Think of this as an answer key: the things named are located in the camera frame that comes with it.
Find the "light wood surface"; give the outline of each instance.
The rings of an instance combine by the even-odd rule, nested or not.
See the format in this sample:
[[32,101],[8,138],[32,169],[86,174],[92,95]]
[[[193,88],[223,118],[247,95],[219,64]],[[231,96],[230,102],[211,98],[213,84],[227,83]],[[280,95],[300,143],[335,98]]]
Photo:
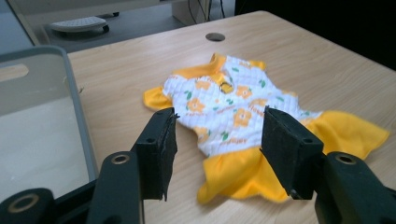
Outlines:
[[[206,40],[212,32],[226,39]],[[129,150],[149,121],[153,112],[142,103],[144,91],[162,85],[173,70],[208,63],[214,52],[265,61],[268,77],[280,89],[297,92],[304,109],[347,111],[391,131],[366,162],[396,189],[396,73],[267,12],[70,54],[98,165],[113,152]],[[147,223],[317,223],[314,201],[217,197],[198,204],[205,156],[196,141],[177,125],[168,202],[145,201]]]

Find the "yellow trim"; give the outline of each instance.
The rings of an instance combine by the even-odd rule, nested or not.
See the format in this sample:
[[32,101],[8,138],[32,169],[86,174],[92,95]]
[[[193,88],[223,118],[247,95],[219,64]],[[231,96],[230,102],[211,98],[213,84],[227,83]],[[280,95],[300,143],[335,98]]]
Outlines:
[[178,69],[174,71],[173,74],[180,75],[185,78],[214,76],[219,72],[220,68],[224,65],[225,61],[226,61],[226,57],[215,53],[213,54],[210,63],[189,67],[189,68]]
[[163,87],[145,91],[143,93],[143,103],[145,106],[154,110],[172,107],[172,100],[163,95]]
[[325,154],[341,151],[362,160],[389,137],[388,131],[341,111],[325,111],[306,128],[324,143]]

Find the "table hole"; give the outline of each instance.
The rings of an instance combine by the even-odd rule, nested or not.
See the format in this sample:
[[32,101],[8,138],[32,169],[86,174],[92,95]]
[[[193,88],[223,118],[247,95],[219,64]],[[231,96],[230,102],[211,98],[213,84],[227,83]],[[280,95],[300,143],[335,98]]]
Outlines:
[[219,34],[219,33],[210,33],[210,34],[207,34],[205,37],[207,40],[214,41],[214,42],[220,42],[220,41],[225,40],[225,36],[222,34]]

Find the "pet dress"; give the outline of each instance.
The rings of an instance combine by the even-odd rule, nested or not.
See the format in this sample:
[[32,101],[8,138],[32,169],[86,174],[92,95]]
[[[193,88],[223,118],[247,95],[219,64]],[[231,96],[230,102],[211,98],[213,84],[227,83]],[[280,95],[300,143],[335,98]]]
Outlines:
[[323,142],[325,154],[342,151],[364,159],[389,136],[349,113],[301,109],[297,94],[276,87],[264,69],[263,62],[215,53],[210,63],[176,70],[163,86],[144,93],[147,107],[174,107],[177,121],[197,134],[198,148],[207,156],[199,203],[216,195],[261,195],[278,203],[288,199],[260,152],[266,105],[299,120]]

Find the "orange flower print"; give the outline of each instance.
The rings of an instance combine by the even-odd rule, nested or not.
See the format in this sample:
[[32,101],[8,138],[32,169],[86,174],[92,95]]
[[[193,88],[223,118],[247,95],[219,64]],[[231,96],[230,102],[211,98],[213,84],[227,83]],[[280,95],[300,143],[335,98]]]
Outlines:
[[238,86],[236,95],[247,99],[249,96],[251,96],[251,89],[248,86]]
[[194,127],[193,128],[198,135],[198,144],[207,141],[210,135],[210,131],[204,127]]
[[233,126],[234,127],[247,127],[248,122],[251,119],[250,111],[243,108],[239,108],[233,115]]
[[195,82],[195,88],[197,90],[204,89],[207,91],[209,89],[209,87],[210,87],[210,82],[208,82],[208,81],[196,81]]
[[192,112],[200,112],[205,108],[205,105],[202,104],[198,98],[193,98],[192,100],[187,102],[187,109]]

